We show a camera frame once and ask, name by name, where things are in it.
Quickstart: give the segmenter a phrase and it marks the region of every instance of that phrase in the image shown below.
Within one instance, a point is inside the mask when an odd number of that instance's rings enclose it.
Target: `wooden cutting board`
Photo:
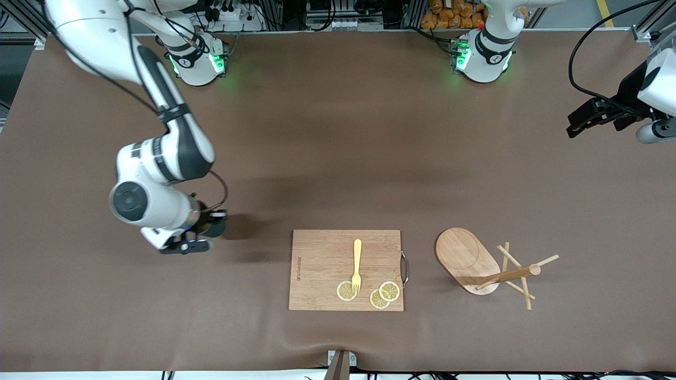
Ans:
[[[336,288],[352,279],[355,239],[362,240],[362,290],[346,302],[338,298]],[[289,310],[404,311],[401,259],[400,231],[294,230]],[[371,305],[370,295],[385,281],[399,285],[401,293],[378,310]]]

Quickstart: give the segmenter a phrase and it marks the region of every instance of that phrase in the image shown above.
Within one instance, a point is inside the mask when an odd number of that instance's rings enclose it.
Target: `plastic fork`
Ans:
[[[354,275],[352,275],[352,293],[359,294],[362,288],[362,277],[359,275],[359,263],[362,260],[362,241],[354,241]]]

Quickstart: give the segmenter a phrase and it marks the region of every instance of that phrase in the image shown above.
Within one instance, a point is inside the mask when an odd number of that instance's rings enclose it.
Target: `table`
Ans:
[[[488,85],[414,33],[243,37],[226,79],[180,83],[231,190],[226,236],[188,256],[108,210],[117,150],[162,126],[49,41],[0,135],[0,370],[307,368],[337,348],[374,371],[676,370],[676,148],[635,127],[567,138],[579,37],[523,33]],[[612,95],[647,52],[594,33],[577,80]],[[559,254],[534,311],[463,291],[434,255],[450,227],[496,258]],[[402,230],[406,311],[288,311],[293,229]]]

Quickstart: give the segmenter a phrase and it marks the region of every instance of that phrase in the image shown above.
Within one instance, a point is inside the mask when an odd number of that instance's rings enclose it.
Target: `lemon slice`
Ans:
[[[343,301],[352,301],[357,296],[352,292],[351,281],[343,281],[342,283],[338,284],[338,287],[336,288],[336,294],[338,295],[338,298]]]
[[[380,291],[379,289],[376,289],[371,292],[371,305],[373,305],[374,308],[378,310],[382,310],[386,307],[389,306],[389,302],[385,301],[381,296],[380,296]]]
[[[378,293],[386,302],[394,302],[399,298],[401,291],[399,291],[399,285],[392,281],[387,281],[380,286]]]

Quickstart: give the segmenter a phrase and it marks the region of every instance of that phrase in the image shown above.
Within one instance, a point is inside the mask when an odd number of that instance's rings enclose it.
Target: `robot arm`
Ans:
[[[650,118],[636,132],[644,144],[672,141],[676,138],[676,32],[655,46],[648,59],[627,75],[610,99],[617,105],[629,108],[633,114],[598,97],[591,98],[568,115],[570,138],[595,125],[613,122],[617,131],[635,122]]]
[[[475,82],[498,79],[507,69],[512,46],[523,30],[520,7],[550,7],[565,0],[482,0],[489,9],[483,28],[473,29],[460,37],[467,42],[464,51],[454,58],[457,71]]]
[[[190,19],[180,9],[197,0],[118,0],[122,11],[130,5],[146,11],[133,11],[130,17],[152,29],[165,48],[174,71],[188,85],[206,85],[225,75],[227,45],[206,32],[195,32]]]
[[[142,227],[144,237],[163,253],[208,250],[207,241],[187,240],[187,231],[205,232],[224,222],[224,212],[212,212],[171,185],[205,176],[214,163],[214,149],[162,63],[129,34],[116,0],[46,0],[45,6],[74,62],[87,71],[94,68],[111,79],[144,86],[167,128],[163,135],[119,151],[112,212]]]

